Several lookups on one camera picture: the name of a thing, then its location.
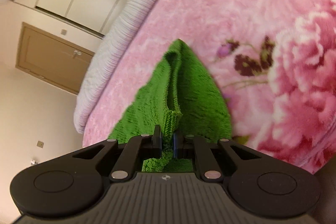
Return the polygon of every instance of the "wall socket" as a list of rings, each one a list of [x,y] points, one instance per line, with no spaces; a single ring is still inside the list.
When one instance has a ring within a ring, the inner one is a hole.
[[[38,141],[37,142],[37,147],[40,147],[40,148],[43,148],[43,145],[44,145],[44,143],[43,142],[41,142],[41,141]]]

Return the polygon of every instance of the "ribbed grip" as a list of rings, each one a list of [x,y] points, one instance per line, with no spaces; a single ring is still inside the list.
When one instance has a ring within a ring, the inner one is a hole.
[[[254,216],[237,207],[219,184],[205,183],[194,173],[138,173],[130,182],[112,184],[105,197],[81,215],[56,221],[23,216],[16,223],[317,224],[308,215],[287,220]]]

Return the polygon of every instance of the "green towel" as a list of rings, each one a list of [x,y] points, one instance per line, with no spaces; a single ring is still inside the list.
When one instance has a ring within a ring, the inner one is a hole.
[[[109,138],[124,143],[142,133],[152,134],[156,124],[162,131],[162,157],[146,160],[145,172],[192,171],[190,160],[172,159],[172,136],[177,128],[184,135],[200,135],[210,142],[231,138],[230,115],[221,93],[196,55],[179,39],[139,89]]]

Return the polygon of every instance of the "metal rivet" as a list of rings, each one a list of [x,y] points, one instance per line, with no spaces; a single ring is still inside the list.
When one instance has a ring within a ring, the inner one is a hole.
[[[219,179],[221,177],[221,173],[218,171],[210,170],[204,173],[204,176],[207,179]]]
[[[123,170],[118,170],[118,171],[114,171],[111,174],[112,178],[114,179],[125,179],[128,176],[128,173],[126,171]]]

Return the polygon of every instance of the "pink blanket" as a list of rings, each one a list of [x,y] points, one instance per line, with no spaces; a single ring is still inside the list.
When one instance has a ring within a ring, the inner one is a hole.
[[[170,43],[185,41],[221,89],[233,135],[317,171],[336,151],[336,0],[158,0],[90,114],[104,140]]]

